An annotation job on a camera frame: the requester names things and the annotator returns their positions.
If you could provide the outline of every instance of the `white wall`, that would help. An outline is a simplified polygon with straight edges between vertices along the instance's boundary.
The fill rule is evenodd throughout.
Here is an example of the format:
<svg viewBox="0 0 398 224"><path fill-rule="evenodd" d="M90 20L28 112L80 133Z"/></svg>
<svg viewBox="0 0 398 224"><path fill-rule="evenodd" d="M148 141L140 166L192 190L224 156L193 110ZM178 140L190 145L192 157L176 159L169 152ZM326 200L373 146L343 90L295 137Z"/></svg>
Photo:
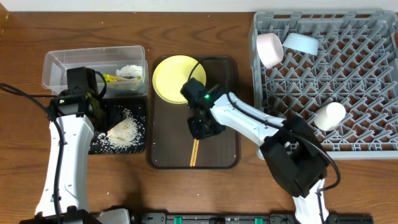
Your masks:
<svg viewBox="0 0 398 224"><path fill-rule="evenodd" d="M254 12L292 9L388 9L398 0L0 0L8 11Z"/></svg>

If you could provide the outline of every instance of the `dish rack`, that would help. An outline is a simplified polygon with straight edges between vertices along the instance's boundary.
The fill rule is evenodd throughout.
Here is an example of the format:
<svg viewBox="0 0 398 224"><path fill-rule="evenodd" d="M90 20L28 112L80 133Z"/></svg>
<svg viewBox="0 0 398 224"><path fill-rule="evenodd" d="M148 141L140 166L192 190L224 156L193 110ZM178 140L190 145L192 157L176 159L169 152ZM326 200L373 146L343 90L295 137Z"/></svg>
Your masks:
<svg viewBox="0 0 398 224"><path fill-rule="evenodd" d="M334 159L398 159L396 21L392 11L255 13L249 33L255 108L304 118ZM316 38L318 55L284 48L284 60L266 69L256 39L270 32L282 43L291 32ZM347 114L325 132L313 120L332 101Z"/></svg>

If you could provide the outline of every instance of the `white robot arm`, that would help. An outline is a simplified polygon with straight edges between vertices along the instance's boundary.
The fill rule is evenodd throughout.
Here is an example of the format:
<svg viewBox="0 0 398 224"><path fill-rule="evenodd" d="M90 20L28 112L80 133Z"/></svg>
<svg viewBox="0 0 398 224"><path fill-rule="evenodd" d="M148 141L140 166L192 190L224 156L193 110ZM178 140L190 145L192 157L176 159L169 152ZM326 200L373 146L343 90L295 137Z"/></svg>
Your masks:
<svg viewBox="0 0 398 224"><path fill-rule="evenodd" d="M94 135L93 124L87 116L76 117L74 114L61 116L57 118L57 122L65 140L59 181L60 210L65 213L69 206L76 206L77 210L85 209L90 212L86 196L86 182L88 150ZM36 214L42 213L44 217L55 215L53 187L60 138L53 122L50 123L50 132L49 168L42 198L36 207Z"/></svg>
<svg viewBox="0 0 398 224"><path fill-rule="evenodd" d="M284 118L276 118L269 114L263 113L252 106L249 106L238 99L235 94L229 93L229 97L235 103L236 106L247 111L250 114L264 120L271 124L276 124L283 127ZM216 121L222 125L228 126L239 131L241 134L252 140L258 146L264 144L264 140L268 136L273 136L279 130L266 126L263 123L252 119L239 110L237 110L228 100L227 95L224 94L214 102L214 106L210 109L213 117ZM319 180L311 189L310 193L306 197L293 197L294 204L296 207L295 216L297 221L301 224L313 223L322 224L320 220L320 209L318 203L317 190L323 187L325 180ZM329 211L325 207L325 200L323 195L321 196L321 204L323 210L324 221L329 216Z"/></svg>

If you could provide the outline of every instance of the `brown wooden surface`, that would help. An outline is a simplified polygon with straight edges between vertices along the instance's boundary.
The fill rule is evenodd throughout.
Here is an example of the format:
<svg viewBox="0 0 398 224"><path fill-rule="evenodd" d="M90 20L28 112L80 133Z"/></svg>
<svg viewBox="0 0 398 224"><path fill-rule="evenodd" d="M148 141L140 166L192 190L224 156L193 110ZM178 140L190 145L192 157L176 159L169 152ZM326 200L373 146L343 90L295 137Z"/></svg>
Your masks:
<svg viewBox="0 0 398 224"><path fill-rule="evenodd" d="M8 18L8 15L9 13L7 9L0 3L0 40L4 32L4 26L6 25L6 20Z"/></svg>
<svg viewBox="0 0 398 224"><path fill-rule="evenodd" d="M253 14L13 12L0 42L0 82L28 93L50 93L41 87L48 51L141 45L150 69L165 54L232 56L239 68L236 93L252 104L248 32ZM1 92L0 102L0 223L17 223L33 217L43 191L49 122L21 97ZM239 164L224 171L156 170L145 153L90 156L91 211L122 203L138 212L294 211L291 196L272 180L254 144L242 137L241 150ZM378 224L398 223L398 161L337 163L343 180L325 195L331 212L369 213ZM326 183L334 179L329 169Z"/></svg>

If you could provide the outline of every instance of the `yellow item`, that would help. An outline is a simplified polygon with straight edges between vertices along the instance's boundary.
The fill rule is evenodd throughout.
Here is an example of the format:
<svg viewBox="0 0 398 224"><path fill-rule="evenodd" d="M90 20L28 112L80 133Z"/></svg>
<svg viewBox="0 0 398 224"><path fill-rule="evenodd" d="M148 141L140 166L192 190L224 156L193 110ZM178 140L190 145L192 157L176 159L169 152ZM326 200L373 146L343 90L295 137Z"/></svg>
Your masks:
<svg viewBox="0 0 398 224"><path fill-rule="evenodd" d="M190 167L194 167L197 163L198 147L199 147L199 140L194 139L192 147L191 163L189 164Z"/></svg>
<svg viewBox="0 0 398 224"><path fill-rule="evenodd" d="M180 90L188 81L189 74L197 63L194 58L184 55L165 59L156 67L152 78L156 93L169 103L186 103L187 99ZM202 65L196 67L191 77L206 85L206 72Z"/></svg>
<svg viewBox="0 0 398 224"><path fill-rule="evenodd" d="M124 81L138 81L141 77L123 78L116 75L103 74L106 82L124 82Z"/></svg>

